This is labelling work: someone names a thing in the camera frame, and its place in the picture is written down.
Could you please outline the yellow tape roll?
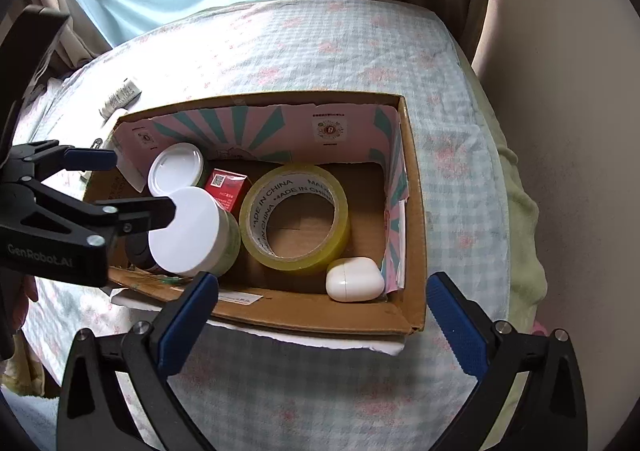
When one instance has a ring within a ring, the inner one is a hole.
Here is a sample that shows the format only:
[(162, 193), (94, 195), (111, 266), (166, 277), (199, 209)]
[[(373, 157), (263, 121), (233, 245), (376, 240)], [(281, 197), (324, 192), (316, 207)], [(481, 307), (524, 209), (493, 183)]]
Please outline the yellow tape roll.
[(349, 239), (346, 193), (319, 166), (285, 164), (250, 187), (239, 225), (245, 249), (262, 266), (290, 275), (322, 273)]

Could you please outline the open cardboard box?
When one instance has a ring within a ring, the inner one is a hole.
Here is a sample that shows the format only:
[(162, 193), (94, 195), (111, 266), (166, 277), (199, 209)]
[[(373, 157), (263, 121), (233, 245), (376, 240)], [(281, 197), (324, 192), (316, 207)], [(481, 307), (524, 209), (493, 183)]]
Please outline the open cardboard box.
[(122, 246), (108, 276), (159, 299), (171, 275), (216, 275), (237, 301), (216, 320), (329, 336), (407, 336), (425, 324), (424, 211), (399, 96), (273, 93), (209, 98), (120, 118), (118, 162), (85, 199), (170, 197), (152, 263)]

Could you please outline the white pill bottle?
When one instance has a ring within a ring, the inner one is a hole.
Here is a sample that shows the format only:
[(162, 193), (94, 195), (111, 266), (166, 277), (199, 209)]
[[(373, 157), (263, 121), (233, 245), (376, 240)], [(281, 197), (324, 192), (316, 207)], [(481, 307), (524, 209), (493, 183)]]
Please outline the white pill bottle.
[(111, 119), (117, 110), (126, 109), (133, 104), (141, 95), (141, 89), (129, 78), (122, 81), (114, 94), (108, 97), (103, 107), (100, 109), (101, 118), (104, 121)]

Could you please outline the left brown curtain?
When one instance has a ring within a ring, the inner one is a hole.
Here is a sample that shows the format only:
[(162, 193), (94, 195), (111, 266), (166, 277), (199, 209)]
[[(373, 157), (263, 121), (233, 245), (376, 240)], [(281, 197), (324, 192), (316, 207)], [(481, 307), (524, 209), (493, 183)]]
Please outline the left brown curtain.
[(69, 69), (77, 69), (111, 49), (104, 36), (82, 10), (77, 0), (30, 0), (54, 31), (58, 58)]

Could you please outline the small black jar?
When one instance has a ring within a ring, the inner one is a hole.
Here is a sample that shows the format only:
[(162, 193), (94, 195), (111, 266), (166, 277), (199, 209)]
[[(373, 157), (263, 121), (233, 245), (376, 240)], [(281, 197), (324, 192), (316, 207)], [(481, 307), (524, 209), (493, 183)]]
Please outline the small black jar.
[(147, 232), (130, 234), (125, 237), (125, 251), (132, 266), (145, 271), (158, 269), (150, 250), (149, 234)]

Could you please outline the red small box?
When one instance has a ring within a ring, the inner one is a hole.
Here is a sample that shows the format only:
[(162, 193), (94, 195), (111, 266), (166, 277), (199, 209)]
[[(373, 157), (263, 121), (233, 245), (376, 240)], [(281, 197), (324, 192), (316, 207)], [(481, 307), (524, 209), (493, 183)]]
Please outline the red small box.
[(218, 205), (234, 217), (238, 217), (243, 200), (252, 183), (246, 175), (214, 168), (204, 189)]

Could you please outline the checkered floral bed sheet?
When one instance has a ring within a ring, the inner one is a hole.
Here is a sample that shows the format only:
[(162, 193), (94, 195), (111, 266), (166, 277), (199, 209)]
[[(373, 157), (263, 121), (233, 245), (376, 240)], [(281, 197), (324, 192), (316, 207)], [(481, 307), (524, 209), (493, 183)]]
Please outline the checkered floral bed sheet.
[[(163, 26), (29, 107), (17, 142), (87, 147), (125, 80), (137, 110), (215, 96), (351, 90), (403, 96), (416, 136), (428, 267), (528, 332), (547, 292), (525, 192), (480, 82), (431, 11), (379, 0), (272, 0)], [(221, 450), (425, 450), (469, 396), (436, 324), (397, 356), (206, 327), (171, 387)]]

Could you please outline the white earbuds case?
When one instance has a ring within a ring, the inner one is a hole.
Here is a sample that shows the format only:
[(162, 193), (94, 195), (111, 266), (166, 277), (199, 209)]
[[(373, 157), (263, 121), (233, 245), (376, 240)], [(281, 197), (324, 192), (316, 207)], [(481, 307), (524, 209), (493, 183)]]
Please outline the white earbuds case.
[(377, 299), (384, 291), (384, 278), (371, 258), (340, 258), (326, 269), (326, 294), (333, 301), (363, 303)]

